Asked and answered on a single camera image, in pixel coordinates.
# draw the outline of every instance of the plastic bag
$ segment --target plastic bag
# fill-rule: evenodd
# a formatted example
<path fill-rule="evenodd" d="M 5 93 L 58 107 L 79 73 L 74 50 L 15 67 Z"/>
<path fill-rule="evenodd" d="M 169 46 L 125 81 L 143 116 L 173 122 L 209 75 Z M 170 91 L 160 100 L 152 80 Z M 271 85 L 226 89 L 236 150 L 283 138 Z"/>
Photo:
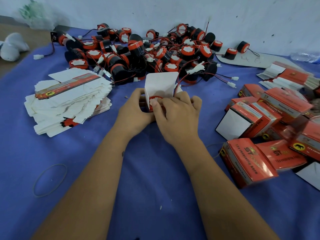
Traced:
<path fill-rule="evenodd" d="M 19 8 L 12 17 L 32 29 L 53 30 L 58 25 L 57 13 L 50 6 L 34 0 Z"/>

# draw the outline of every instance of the brown floor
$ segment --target brown floor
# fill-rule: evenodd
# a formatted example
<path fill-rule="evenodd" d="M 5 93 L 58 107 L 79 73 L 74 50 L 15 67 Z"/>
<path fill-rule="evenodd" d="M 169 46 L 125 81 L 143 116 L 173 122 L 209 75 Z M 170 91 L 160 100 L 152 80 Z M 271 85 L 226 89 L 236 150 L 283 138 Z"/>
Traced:
<path fill-rule="evenodd" d="M 22 35 L 31 50 L 45 46 L 50 42 L 49 31 L 32 30 L 26 26 L 0 23 L 0 41 L 4 41 L 9 34 L 14 32 L 18 32 Z M 21 53 L 19 60 L 15 62 L 5 61 L 0 58 L 0 78 L 15 67 L 28 53 L 29 52 Z"/>

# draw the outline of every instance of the blue tablecloth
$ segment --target blue tablecloth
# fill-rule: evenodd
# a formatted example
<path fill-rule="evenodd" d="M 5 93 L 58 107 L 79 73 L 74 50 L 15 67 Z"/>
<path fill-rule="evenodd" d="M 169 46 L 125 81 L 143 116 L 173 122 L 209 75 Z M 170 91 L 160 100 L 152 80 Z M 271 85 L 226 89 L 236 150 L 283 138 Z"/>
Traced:
<path fill-rule="evenodd" d="M 71 35 L 85 33 L 72 29 Z M 37 49 L 0 79 L 0 238 L 29 239 L 39 224 L 84 169 L 116 119 L 118 109 L 144 81 L 115 87 L 109 94 L 110 110 L 83 125 L 55 137 L 37 135 L 35 122 L 23 102 L 34 92 L 34 85 L 48 80 L 48 74 L 68 67 L 65 47 L 56 46 L 54 55 L 33 60 L 34 54 L 51 52 L 51 45 Z M 319 65 L 300 64 L 320 76 Z M 224 108 L 243 84 L 258 83 L 263 69 L 222 64 L 218 73 L 239 76 L 237 88 L 218 79 L 183 87 L 191 96 L 202 98 L 199 136 L 205 145 L 224 142 L 215 132 L 225 114 Z M 221 144 L 209 147 L 216 155 Z M 230 177 L 220 157 L 215 161 Z M 53 164 L 68 167 L 63 183 L 49 196 L 36 198 L 32 187 L 43 170 Z M 55 169 L 42 182 L 48 190 L 61 179 Z M 241 190 L 281 239 L 319 239 L 320 192 L 292 171 L 278 178 Z M 134 137 L 124 155 L 121 177 L 109 227 L 108 239 L 205 239 L 196 198 L 186 169 L 177 153 L 163 139 L 153 123 Z"/>

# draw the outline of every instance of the wall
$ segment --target wall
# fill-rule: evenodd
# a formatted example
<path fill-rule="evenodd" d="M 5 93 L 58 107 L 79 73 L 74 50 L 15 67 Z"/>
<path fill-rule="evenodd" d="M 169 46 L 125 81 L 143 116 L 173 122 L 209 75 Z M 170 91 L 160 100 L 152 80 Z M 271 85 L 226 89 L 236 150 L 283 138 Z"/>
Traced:
<path fill-rule="evenodd" d="M 0 0 L 11 16 L 27 0 Z M 62 25 L 91 29 L 102 22 L 140 35 L 160 34 L 184 22 L 205 28 L 227 46 L 245 40 L 254 51 L 288 55 L 302 48 L 320 51 L 320 0 L 35 0 L 65 17 Z"/>

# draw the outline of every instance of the plastic bottle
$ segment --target plastic bottle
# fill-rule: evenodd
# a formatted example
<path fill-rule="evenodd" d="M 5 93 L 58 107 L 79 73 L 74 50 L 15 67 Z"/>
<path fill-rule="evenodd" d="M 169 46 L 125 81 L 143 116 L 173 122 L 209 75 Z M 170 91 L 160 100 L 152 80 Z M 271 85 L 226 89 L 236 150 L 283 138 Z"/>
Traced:
<path fill-rule="evenodd" d="M 320 64 L 320 52 L 298 51 L 290 54 L 292 60 L 305 61 L 313 64 Z"/>

